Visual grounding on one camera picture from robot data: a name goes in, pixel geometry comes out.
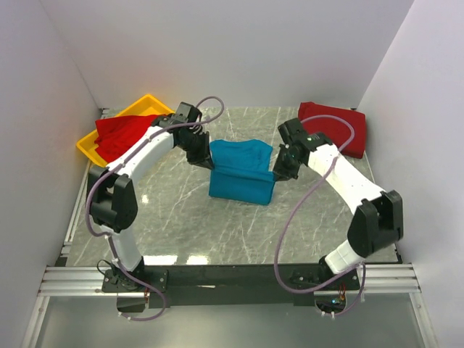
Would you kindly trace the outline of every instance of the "gray marble surface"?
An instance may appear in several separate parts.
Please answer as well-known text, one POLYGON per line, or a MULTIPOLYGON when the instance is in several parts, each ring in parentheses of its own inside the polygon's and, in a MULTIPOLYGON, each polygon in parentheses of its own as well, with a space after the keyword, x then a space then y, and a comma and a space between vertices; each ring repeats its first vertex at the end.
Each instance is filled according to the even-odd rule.
MULTIPOLYGON (((203 109, 214 115, 217 108, 203 109)), ((212 140, 260 139, 270 144, 271 167, 281 137, 277 126, 297 116, 295 107, 229 108, 207 130, 212 140)), ((372 178, 369 163, 348 160, 372 178)), ((271 263, 278 235, 292 208, 319 179, 302 167, 297 181, 278 182, 272 202, 260 206, 208 196, 209 170, 190 166, 180 149, 163 157, 138 183, 138 216, 134 235, 148 262, 159 264, 271 263)), ((293 219, 281 251, 281 262, 317 262, 345 240, 352 215, 339 195, 324 183, 293 219)), ((103 238, 91 237, 78 216, 68 266, 91 266, 110 258, 103 238)), ((396 262, 393 246, 368 261, 396 262)))

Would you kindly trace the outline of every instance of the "teal towel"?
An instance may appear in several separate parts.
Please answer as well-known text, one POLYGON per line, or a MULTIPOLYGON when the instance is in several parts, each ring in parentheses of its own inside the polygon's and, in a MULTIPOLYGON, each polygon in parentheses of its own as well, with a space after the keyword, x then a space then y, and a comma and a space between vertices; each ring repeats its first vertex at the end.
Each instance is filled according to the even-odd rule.
POLYGON ((268 205, 274 175, 269 171, 273 148, 257 139, 216 140, 210 144, 215 169, 211 170, 210 196, 268 205))

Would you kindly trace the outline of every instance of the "red towel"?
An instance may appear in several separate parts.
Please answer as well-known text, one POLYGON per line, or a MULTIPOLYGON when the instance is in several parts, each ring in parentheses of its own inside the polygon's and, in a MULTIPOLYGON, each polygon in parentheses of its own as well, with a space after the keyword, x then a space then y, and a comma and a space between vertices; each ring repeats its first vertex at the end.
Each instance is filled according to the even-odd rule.
MULTIPOLYGON (((346 120, 355 129, 355 138, 342 154, 363 158, 365 150, 366 125, 365 115, 361 112, 339 109, 338 107, 327 107, 316 103, 301 103, 298 110, 299 120, 307 119, 316 115, 333 115, 346 120)), ((349 129, 343 123, 330 118, 318 118, 303 123, 303 128, 309 133, 322 132, 326 134, 335 145, 340 147, 350 135, 349 129)))
POLYGON ((158 115, 121 116, 95 121, 99 137, 96 153, 108 163, 117 160, 146 132, 158 115))

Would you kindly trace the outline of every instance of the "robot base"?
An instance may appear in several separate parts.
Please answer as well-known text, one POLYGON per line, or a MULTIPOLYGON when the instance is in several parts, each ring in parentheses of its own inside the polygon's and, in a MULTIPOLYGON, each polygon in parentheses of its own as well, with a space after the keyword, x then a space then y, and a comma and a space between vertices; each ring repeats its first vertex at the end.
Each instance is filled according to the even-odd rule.
MULTIPOLYGON (((320 265, 317 263, 279 265, 281 277, 295 289, 318 285, 320 265)), ((144 292, 139 286, 130 287, 121 278, 120 270, 109 269, 101 288, 107 293, 144 292)), ((145 281, 157 287, 167 297, 170 306, 189 305, 251 305, 293 303, 295 306, 314 306, 314 294, 294 295, 282 289, 274 276, 273 265, 171 265, 145 266, 145 281)), ((349 272, 325 291, 338 291, 341 284, 347 291, 359 290, 356 270, 349 272)), ((143 312, 143 297, 118 297, 120 312, 143 312)), ((161 308, 162 300, 149 294, 149 308, 161 308)))

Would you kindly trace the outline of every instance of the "yellow tray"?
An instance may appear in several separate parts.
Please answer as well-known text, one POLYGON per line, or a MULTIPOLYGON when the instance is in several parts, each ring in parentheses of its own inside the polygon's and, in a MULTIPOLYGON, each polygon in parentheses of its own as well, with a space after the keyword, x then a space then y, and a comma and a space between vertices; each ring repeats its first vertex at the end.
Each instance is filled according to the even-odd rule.
MULTIPOLYGON (((147 94, 142 96, 138 101, 130 105, 128 108, 121 111, 115 117, 129 116, 129 115, 138 115, 138 116, 147 116, 147 115, 168 115, 172 114, 172 111, 169 107, 164 105, 154 96, 147 94)), ((79 150, 82 151, 93 163, 99 165, 100 167, 106 167, 108 162, 100 157, 96 153, 96 148, 98 147, 95 144, 95 140, 98 138, 99 134, 96 130, 84 136, 81 140, 76 143, 76 146, 79 150)))

